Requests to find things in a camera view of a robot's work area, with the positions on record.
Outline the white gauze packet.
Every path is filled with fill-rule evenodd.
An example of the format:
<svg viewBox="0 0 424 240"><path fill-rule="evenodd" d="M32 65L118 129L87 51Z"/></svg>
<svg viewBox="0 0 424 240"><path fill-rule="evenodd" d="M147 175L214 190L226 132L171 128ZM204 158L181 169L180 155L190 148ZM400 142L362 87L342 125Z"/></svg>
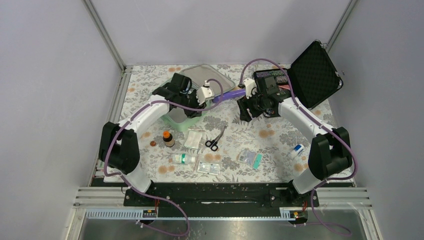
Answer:
<svg viewBox="0 0 424 240"><path fill-rule="evenodd" d="M189 130L184 147L189 149L198 149L202 140L203 133L197 130Z"/></svg>

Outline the blister pack plasters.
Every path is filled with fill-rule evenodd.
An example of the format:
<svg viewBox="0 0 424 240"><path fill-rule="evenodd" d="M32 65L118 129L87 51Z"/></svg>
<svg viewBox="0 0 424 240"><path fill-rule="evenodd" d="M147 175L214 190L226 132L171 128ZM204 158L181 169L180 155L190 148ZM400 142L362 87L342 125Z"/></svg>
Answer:
<svg viewBox="0 0 424 240"><path fill-rule="evenodd" d="M221 173L221 165L218 163L200 162L196 171L201 174L216 176Z"/></svg>

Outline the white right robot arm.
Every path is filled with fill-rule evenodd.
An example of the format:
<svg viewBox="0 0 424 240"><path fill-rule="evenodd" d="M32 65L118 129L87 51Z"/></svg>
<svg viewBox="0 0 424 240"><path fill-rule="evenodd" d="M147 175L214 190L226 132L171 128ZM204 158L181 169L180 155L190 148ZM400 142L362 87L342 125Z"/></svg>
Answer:
<svg viewBox="0 0 424 240"><path fill-rule="evenodd" d="M241 86L245 96L237 104L242 121L250 122L265 113L277 114L296 127L310 143L308 169L292 180L291 189L286 193L291 205L301 205L307 199L307 192L352 166L347 130L321 121L300 103L290 89L281 88L274 76L246 78Z"/></svg>

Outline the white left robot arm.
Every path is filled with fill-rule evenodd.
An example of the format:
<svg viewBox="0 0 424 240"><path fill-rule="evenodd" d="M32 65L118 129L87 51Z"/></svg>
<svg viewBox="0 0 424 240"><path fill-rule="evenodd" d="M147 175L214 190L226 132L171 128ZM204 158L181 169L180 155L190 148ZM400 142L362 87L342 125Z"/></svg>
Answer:
<svg viewBox="0 0 424 240"><path fill-rule="evenodd" d="M155 192L150 188L152 180L140 165L139 137L174 108L183 109L188 118L200 116L214 92L208 81L198 89L192 87L189 77L175 73L152 92L139 110L117 123L109 121L102 128L98 158L104 163L105 176L123 178L137 189L135 197L144 206L154 202Z"/></svg>

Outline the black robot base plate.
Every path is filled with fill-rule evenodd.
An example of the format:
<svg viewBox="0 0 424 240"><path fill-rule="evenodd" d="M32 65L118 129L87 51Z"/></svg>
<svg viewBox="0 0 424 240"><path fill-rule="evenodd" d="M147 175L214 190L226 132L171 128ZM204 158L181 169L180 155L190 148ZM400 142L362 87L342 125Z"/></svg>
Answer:
<svg viewBox="0 0 424 240"><path fill-rule="evenodd" d="M125 207L152 207L160 218L180 217L182 213L166 200L179 205L190 218L279 217L280 208L302 210L320 205L316 193L297 195L287 183L154 183L147 191L154 199L129 189Z"/></svg>

